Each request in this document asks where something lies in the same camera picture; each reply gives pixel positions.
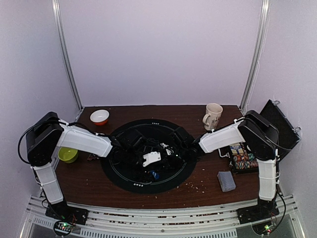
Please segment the blue small blind button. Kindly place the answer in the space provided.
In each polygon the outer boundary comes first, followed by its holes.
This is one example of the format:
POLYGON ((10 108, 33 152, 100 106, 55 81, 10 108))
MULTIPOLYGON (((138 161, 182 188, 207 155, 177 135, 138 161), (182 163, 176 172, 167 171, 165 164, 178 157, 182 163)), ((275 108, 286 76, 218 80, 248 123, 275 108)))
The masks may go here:
POLYGON ((157 172, 155 172, 155 171, 150 171, 150 174, 153 176, 153 178, 154 178, 155 180, 158 180, 158 179, 159 179, 159 174, 158 174, 157 172))

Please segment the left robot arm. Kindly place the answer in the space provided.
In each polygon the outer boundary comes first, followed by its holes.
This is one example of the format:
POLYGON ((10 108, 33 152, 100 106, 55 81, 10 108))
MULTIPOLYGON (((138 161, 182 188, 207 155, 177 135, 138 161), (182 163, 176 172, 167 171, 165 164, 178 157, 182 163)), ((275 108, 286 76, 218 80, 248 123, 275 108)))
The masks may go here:
POLYGON ((52 166, 52 156, 57 153, 68 158, 84 151, 109 163, 114 153, 123 149, 114 136, 94 133, 78 125, 60 120, 56 113, 49 112, 21 135, 26 139, 27 159, 24 162, 31 166, 47 199, 46 215, 62 221, 88 212, 67 205, 52 166))

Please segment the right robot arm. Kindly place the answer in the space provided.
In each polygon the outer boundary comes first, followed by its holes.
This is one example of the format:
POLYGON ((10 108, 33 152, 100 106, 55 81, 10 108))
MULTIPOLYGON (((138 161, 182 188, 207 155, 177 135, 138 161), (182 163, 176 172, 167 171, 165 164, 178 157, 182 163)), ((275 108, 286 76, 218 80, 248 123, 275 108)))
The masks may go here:
POLYGON ((254 110, 232 124, 221 129, 208 131, 197 139, 178 131, 171 134, 180 145, 181 152, 188 152, 190 158, 211 153, 216 149, 235 143, 245 143, 254 155, 259 169, 259 195, 257 204, 238 209, 241 223, 269 218, 276 208, 279 131, 267 119, 254 110))

